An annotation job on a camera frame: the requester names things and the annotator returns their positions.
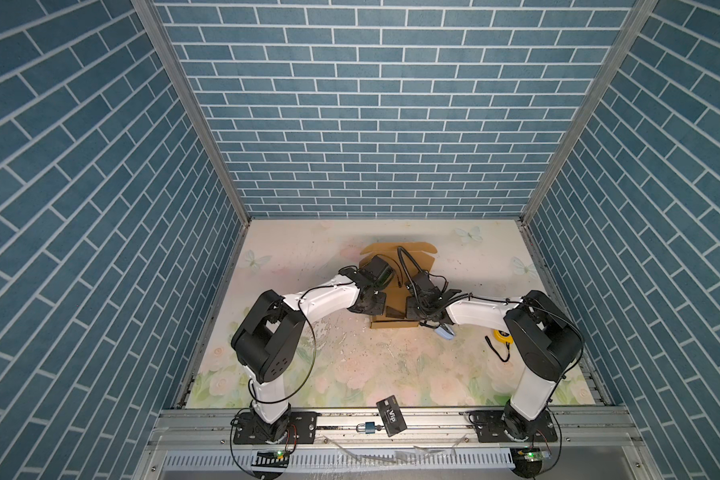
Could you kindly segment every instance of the blue brick wallpaper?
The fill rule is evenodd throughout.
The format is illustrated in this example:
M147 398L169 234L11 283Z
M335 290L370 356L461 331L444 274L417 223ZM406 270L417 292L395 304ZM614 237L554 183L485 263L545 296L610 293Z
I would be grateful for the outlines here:
M527 203L633 1L157 5L253 216L494 217Z
M0 480L134 471L239 228L129 0L0 0Z
M531 223L666 478L720 478L720 0L660 0Z

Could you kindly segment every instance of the wire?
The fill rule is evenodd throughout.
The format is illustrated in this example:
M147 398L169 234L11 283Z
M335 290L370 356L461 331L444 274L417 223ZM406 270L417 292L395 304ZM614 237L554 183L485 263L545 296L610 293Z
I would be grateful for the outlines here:
M315 335L315 329L312 327L312 322L309 321L307 318L307 314L304 313L304 310L302 309L302 300L304 300L304 297L307 293L312 292L313 290L321 289L321 288L333 288L335 286L346 286L346 285L352 285L355 282L347 282L347 283L336 283L334 285L318 285L310 288L306 292L302 293L302 295L298 298L298 311L301 312L304 315L304 320L307 321L307 325L309 326L309 331L312 332L312 363L309 364L309 370L307 371L306 377L304 377L304 381L301 383L301 385L298 386L296 390L293 391L290 395L288 395L285 398L280 398L279 400L276 400L274 402L266 402L264 400L259 400L256 398L256 393L253 391L252 384L253 379L250 379L248 381L248 393L253 397L254 400L256 400L257 403L261 403L263 405L272 405L275 403L284 402L285 400L291 398L295 394L298 393L299 390L304 387L304 385L307 383L307 380L309 380L309 376L312 374L312 369L315 368L315 360L317 359L317 335Z
M549 410L548 408L547 408L547 411L550 413L550 415L552 415L552 419L557 424L557 433L558 433L557 437L560 440L560 445L557 448L557 457L555 458L552 466L550 466L546 470L542 470L541 472L538 472L538 474L536 474L536 475L541 475L543 473L547 473L549 470L551 470L552 468L554 468L557 465L557 463L560 461L560 457L563 456L563 429L560 428L560 423L557 421L557 417L554 415L554 412L552 412L552 410Z
M291 427L293 427L293 450L291 450L291 455L296 452L296 445L298 444L298 433L296 431L296 424L292 423Z
M544 432L542 432L541 430L537 430L537 432L538 432L539 435L541 435L541 437L544 439L544 444L547 446L547 451L549 452L550 456L552 456L552 450L550 449L550 444L549 444L549 442L547 441L547 437L544 436Z
M509 361L510 351L509 351L509 343L508 343L508 342L504 342L504 344L507 346L507 358L506 358L506 359L503 359L503 358L501 358L501 355L499 355L499 352L496 351L496 349L494 348L493 344L490 342L490 339L488 338L488 335L485 336L485 341L488 343L488 346L490 347L490 349L494 351L494 353L496 354L496 356L499 357L499 360L501 360L502 363L506 363L506 362Z
M447 278L445 278L442 275L430 274L429 272L427 272L427 276L429 276L429 277L436 276L437 278L442 278L444 283L443 283L443 287L440 289L440 291L442 293L445 293L445 291L448 289L448 279Z
M230 428L230 455L232 456L232 461L233 461L233 462L235 463L235 465L240 469L241 472L243 472L243 473L245 473L245 474L247 474L247 475L249 475L249 476L251 476L251 477L258 478L259 480L261 480L261 478L263 478L264 475L262 475L261 477L259 477L259 476L257 476L255 473L253 473L253 470L251 470L251 471L245 470L245 469L237 462L237 458L235 458L235 453L234 453L234 451L232 450L232 433L233 433L235 430L237 430L237 425L238 425L238 421L240 420L240 414L242 413L242 410L243 410L243 408L240 408L240 410L238 410L237 413L235 414L235 417L232 419L232 427ZM252 409L251 407L248 407L248 411L249 411L249 412L253 412L253 409Z
M411 263L413 264L413 266L416 267L416 270L418 270L419 272L424 272L424 269L418 264L418 262L416 261L416 259L413 258L413 255L411 255L411 253L408 252L408 251L407 251L404 247L402 247L402 246L398 246L398 254L400 254L400 253L403 253L403 254L405 254L405 256L408 257L408 259L411 261ZM400 264L401 264L401 265L405 265L405 262L402 260L402 258L400 259Z
M473 419L473 417L474 417L474 413L470 413L470 414L467 415L467 422L470 422L470 424L472 425L472 427L483 427L483 426L488 425L488 422L480 422L480 423L477 423L477 422Z
M408 272L408 267L405 265L405 260L403 260L403 254L405 254L409 259L411 259L411 262L416 265L416 268L418 268L419 272L422 272L422 268L416 263L416 260L413 259L413 256L405 248L403 248L402 246L398 246L398 258L400 259L400 266L403 268L403 271L405 272L405 277L408 279L408 284L411 286L411 292L413 293L413 298L416 300L416 306L425 315L426 318L431 318L431 315L428 315L427 311L424 309L422 301L418 298L418 287L413 282L413 278L411 278L411 273Z
M288 452L288 442L290 441L290 439L291 439L291 429L290 429L290 424L288 424L288 426L286 427L286 444L282 447L282 450L284 452Z

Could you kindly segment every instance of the table surface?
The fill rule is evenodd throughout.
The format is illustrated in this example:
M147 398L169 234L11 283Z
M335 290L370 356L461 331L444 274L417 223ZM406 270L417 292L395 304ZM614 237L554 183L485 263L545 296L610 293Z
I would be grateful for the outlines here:
M521 296L544 290L512 220L254 220L213 326L187 408L248 406L248 377L230 347L232 335L265 290L296 293L357 265L375 242L424 241L438 252L432 274L478 295ZM444 340L423 327L371 330L369 318L346 310L313 323L317 358L294 407L361 407L396 395L402 406L495 406L509 399L524 365L512 346L502 363L485 343L492 332L455 326ZM505 346L494 343L504 354ZM286 391L304 379L312 336L304 329ZM559 405L594 404L576 367L553 395Z

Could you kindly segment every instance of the black cable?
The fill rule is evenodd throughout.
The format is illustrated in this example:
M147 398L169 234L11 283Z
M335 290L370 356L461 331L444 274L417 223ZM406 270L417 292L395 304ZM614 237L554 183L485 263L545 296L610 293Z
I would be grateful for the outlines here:
M321 289L321 288L333 288L334 286L346 286L346 285L352 285L354 283L355 282L336 283L335 285L318 285L318 286L314 286L311 289L307 290L306 292L302 293L302 295L298 298L298 311L304 315L304 320L307 321L307 325L309 326L309 331L312 332L312 363L309 364L309 370L307 371L307 376L304 377L304 381L301 383L301 385L298 386L298 388L296 390L293 391L292 394L288 395L285 398L280 398L279 400L276 400L274 402L265 402L263 400L259 400L258 398L256 398L256 393L253 391L253 388L251 387L251 385L253 384L253 379L250 379L248 381L248 393L251 395L251 397L253 397L254 400L256 400L256 402L261 403L263 405L272 405L274 403L284 402L285 400L291 398L292 396L297 394L298 391L302 389L302 387L304 387L304 385L307 383L307 380L309 380L309 376L312 374L312 369L315 368L315 360L317 359L317 335L315 335L315 329L312 328L312 322L309 321L306 313L304 313L304 310L302 310L302 300L304 300L304 297L306 296L306 294L313 290L317 290L317 289Z
M419 322L418 324L419 324L419 326L425 326L428 329L432 329L432 330L437 330L438 328L440 328L440 323L438 323L437 325L430 325L429 323L426 322L426 320L423 322Z
M560 461L560 457L563 456L563 429L560 428L560 422L557 421L557 417L554 415L554 412L552 412L552 410L549 410L548 408L547 408L547 411L550 413L550 415L552 415L552 419L557 424L557 434L558 434L557 439L560 441L560 445L557 447L557 457L555 458L552 466L550 466L546 470L542 470L541 472L538 472L536 475L541 475L543 473L547 473L549 470L551 470L552 468L554 468L557 465L557 463Z
M232 419L232 424L231 424L231 428L230 428L230 455L232 456L232 461L233 461L233 462L235 463L235 465L240 469L241 472L243 472L243 473L245 473L245 474L247 474L247 475L249 475L249 476L251 476L251 477L257 478L258 480L261 480L261 478L263 478L264 475L262 475L261 477L258 477L258 476L256 476L255 473L253 473L253 470L251 470L251 471L245 470L245 469L237 462L237 458L235 458L235 453L234 453L234 451L232 450L232 433L233 433L235 430L237 430L238 420L240 419L240 414L242 413L242 410L243 410L243 408L240 408L240 410L238 410L238 412L235 414L235 417ZM250 408L250 407L248 407L248 410L249 410L250 412L253 412L253 409Z
M440 289L440 291L441 291L442 293L445 293L445 291L448 289L448 279L445 278L445 277L442 276L442 275L430 274L430 273L427 272L426 270L425 270L424 272L425 272L425 273L427 274L427 276L429 276L429 277L436 276L437 278L442 278L442 279L443 279L443 286L442 286L442 288Z
M507 345L507 358L506 358L506 359L503 359L503 358L501 358L501 355L499 355L499 352L496 351L496 349L494 348L493 344L490 342L490 339L488 338L488 335L485 336L485 341L488 343L488 346L490 347L490 349L494 351L494 353L496 354L496 356L499 357L499 360L501 360L502 363L506 363L506 362L509 361L510 351L509 351L509 343L508 343L508 342L504 342L504 343L506 343L506 345Z
M296 446L298 445L298 431L296 430L296 424L292 423L290 426L293 427L293 450L291 450L288 456L296 453Z
M405 265L405 260L403 260L403 253L405 253L406 256L408 256L409 259L413 262L414 265L418 268L418 271L421 272L422 268L416 263L416 260L413 260L413 257L411 254L402 246L398 246L398 259L400 260L400 266L403 268L403 272L405 272L405 278L408 279L408 284L411 286L411 293L413 293L413 298L416 300L416 306L418 309L423 312L423 314L426 315L427 318L430 317L430 315L427 315L426 310L424 309L424 306L422 305L422 301L418 298L418 292L416 284L413 282L413 278L411 278L411 273L408 272L408 267Z
M477 296L477 295L470 295L472 298L476 298L478 300L485 300L486 302L496 302L496 303L503 303L505 305L508 305L510 303L522 303L522 302L515 302L512 300L509 300L508 298L485 298L484 296Z

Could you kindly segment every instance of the metal rail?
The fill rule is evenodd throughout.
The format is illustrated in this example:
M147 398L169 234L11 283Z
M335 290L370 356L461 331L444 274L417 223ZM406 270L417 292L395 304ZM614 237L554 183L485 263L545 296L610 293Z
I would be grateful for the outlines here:
M232 176L230 175L230 169L224 162L224 157L219 150L219 145L213 138L206 116L203 114L194 92L192 92L190 81L184 74L184 69L181 66L179 57L173 49L171 40L168 37L168 32L166 32L163 21L157 13L153 0L133 0L132 3L134 4L136 14L139 16L139 20L141 20L141 23L144 25L146 35L152 41L155 52L157 52L157 56L160 57L160 61L163 63L168 78L176 90L176 94L179 96L184 110L186 110L187 117L189 117L190 122L192 122L197 137L200 139L202 147L208 155L208 159L216 171L216 175L219 176L219 180L224 187L227 197L230 198L232 207L240 217L242 224L247 226L250 223L250 216L246 211L246 206L242 202L237 188L235 188Z
M586 124L590 121L597 105L603 98L603 95L608 89L608 85L614 80L616 72L618 72L621 63L624 61L624 58L626 58L626 54L629 53L630 48L632 48L632 44L637 39L640 30L643 29L643 25L645 25L648 17L653 12L653 8L657 2L658 0L636 0L630 13L624 19L624 24L621 26L621 30L619 30L614 44L608 49L608 53L603 59L600 70L597 71L589 91L586 92L584 101L581 103L579 109L576 110L574 118L570 121L568 130L563 134L560 143L557 145L557 149L554 154L552 154L546 171L541 175L541 178L539 178L536 189L530 195L528 203L520 214L520 218L524 224L528 224L530 219L536 215L536 212L541 206L541 202L544 200L544 196L547 194L547 191L549 191L549 188L552 187L554 179L568 160L568 155L570 155L582 132L584 132Z
M517 222L517 224L518 229L520 230L520 236L523 237L525 247L528 249L530 259L536 266L536 273L539 275L539 279L544 285L547 295L553 302L557 303L557 305L568 315L569 318L573 319L574 317L570 314L570 309L560 293L560 289L552 276L552 272L547 266L547 262L544 260L544 256L541 254L539 247L536 245L536 241L530 231L530 227L522 222ZM584 346L584 356L582 356L579 367L581 368L582 374L584 374L587 385L589 385L590 390L592 391L592 397L595 400L595 404L613 405L614 400L611 398L610 393L608 393L608 389L605 387L605 382L602 378L600 378L600 374L594 368L594 362L591 359L591 354L586 348L586 345Z
M176 393L176 398L173 400L173 405L176 408L183 408L186 404L186 398L192 391L192 384L197 376L197 371L200 368L202 358L206 353L208 347L208 341L210 340L213 327L216 324L216 318L219 316L221 311L221 305L224 303L224 297L226 297L226 291L230 287L230 281L232 280L232 273L235 271L237 261L240 259L240 252L242 252L242 245L246 241L246 235L248 235L248 229L250 225L242 225L240 232L235 238L235 247L232 249L232 254L227 262L226 269L224 270L224 276L219 282L219 288L216 289L216 294L213 297L211 308L206 315L206 321L202 324L202 331L197 337L197 344L192 350L192 357L186 364L186 371L179 385L179 391Z
M408 429L392 438L384 433L365 435L355 426L363 422L380 423L376 408L294 408L318 413L314 445L299 444L300 451L346 449L453 448L470 453L485 448L518 448L526 442L480 443L465 413L475 409L502 410L503 407L420 407L402 408ZM552 406L560 423L565 446L615 446L642 448L642 437L624 406ZM197 451L197 455L218 456L229 450L230 421L238 409L163 410L152 432L134 478L157 478L163 462L177 453ZM246 451L260 446L235 446Z

